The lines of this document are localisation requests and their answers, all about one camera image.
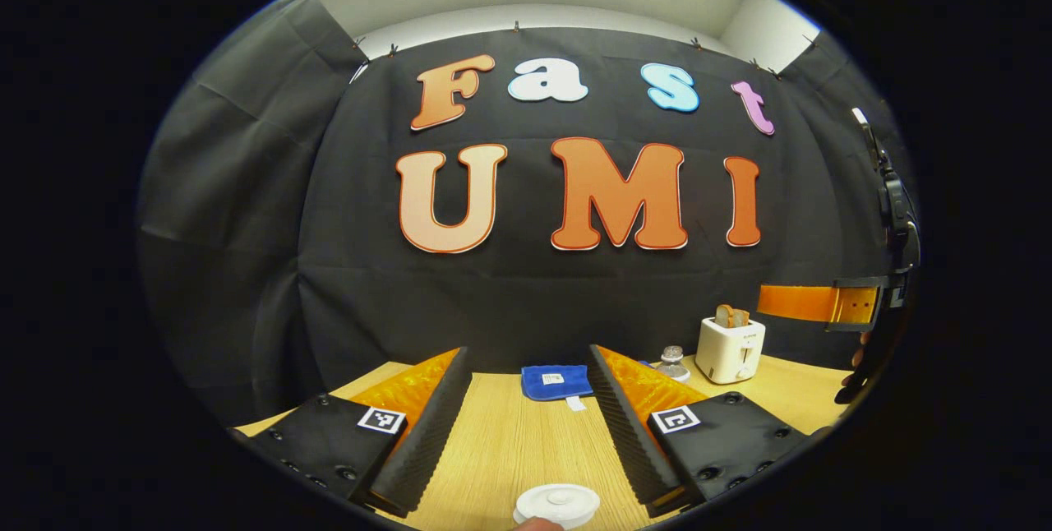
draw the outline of orange strap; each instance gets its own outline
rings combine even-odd
[[[760,313],[828,324],[869,324],[876,310],[876,287],[760,287]]]

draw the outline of blue cloth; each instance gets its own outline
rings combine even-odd
[[[544,385],[545,374],[549,375],[549,381],[559,380],[550,374],[560,374],[563,381]],[[589,395],[591,392],[591,386],[588,385],[588,367],[585,365],[523,367],[523,395],[530,400],[562,400],[574,395]]]

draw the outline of finger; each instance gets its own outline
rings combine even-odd
[[[523,524],[511,531],[565,531],[562,525],[552,523],[547,518],[534,516],[523,520]]]

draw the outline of small glass bottle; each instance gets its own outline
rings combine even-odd
[[[683,348],[667,346],[665,352],[662,352],[661,365],[656,369],[677,382],[685,382],[690,379],[690,371],[687,370],[687,367],[680,365],[681,360],[683,360]]]

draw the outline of wooden table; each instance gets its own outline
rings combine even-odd
[[[763,355],[751,380],[714,385],[693,355],[683,365],[691,372],[687,385],[702,393],[739,391],[806,434],[832,425],[845,409],[833,396],[849,371]],[[387,363],[331,394],[349,399],[407,367]],[[528,400],[520,382],[519,374],[474,373],[420,507],[405,519],[380,515],[423,531],[508,531],[519,494],[544,484],[579,484],[601,501],[581,531],[628,531],[675,516],[649,518],[635,502],[594,397],[582,399],[586,410],[574,412],[566,401]],[[285,414],[239,430],[256,434]]]

